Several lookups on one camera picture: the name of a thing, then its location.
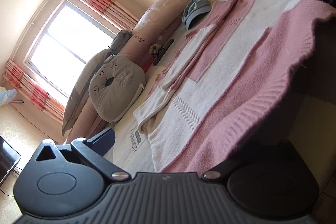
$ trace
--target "round pad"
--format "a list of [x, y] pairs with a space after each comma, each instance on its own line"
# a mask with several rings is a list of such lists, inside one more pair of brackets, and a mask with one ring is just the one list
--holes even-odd
[[89, 95], [99, 116], [117, 122], [131, 107], [146, 84], [143, 70], [125, 56], [110, 56], [94, 75]]
[[318, 196], [318, 185], [306, 168], [282, 162], [242, 167], [227, 182], [232, 198], [253, 214], [289, 218], [310, 209]]
[[22, 174], [14, 186], [15, 200], [25, 212], [42, 217], [78, 213], [104, 190], [104, 180], [96, 170], [57, 159], [40, 161], [38, 168], [27, 165]]

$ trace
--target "cushion with hole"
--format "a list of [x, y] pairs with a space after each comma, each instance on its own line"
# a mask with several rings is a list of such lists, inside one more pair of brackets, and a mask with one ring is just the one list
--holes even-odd
[[146, 84], [143, 70], [125, 56], [110, 56], [93, 76], [89, 95], [100, 117], [117, 122]]

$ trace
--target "television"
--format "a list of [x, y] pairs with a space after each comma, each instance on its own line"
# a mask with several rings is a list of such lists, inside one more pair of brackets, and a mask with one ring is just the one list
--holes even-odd
[[19, 162], [21, 156], [0, 136], [0, 186]]

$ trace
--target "metal screw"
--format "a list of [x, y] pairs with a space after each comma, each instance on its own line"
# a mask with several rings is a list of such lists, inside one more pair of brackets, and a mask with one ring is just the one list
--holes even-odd
[[124, 180], [128, 178], [128, 173], [123, 172], [123, 171], [118, 171], [118, 172], [114, 172], [112, 174], [112, 178], [115, 180]]
[[206, 179], [219, 179], [221, 177], [221, 173], [217, 171], [207, 171], [203, 174], [203, 177]]

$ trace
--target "window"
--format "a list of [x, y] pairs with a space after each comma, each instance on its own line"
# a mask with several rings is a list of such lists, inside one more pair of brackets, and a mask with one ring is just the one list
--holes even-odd
[[85, 64], [115, 34], [68, 1], [51, 17], [28, 55], [28, 65], [69, 97]]

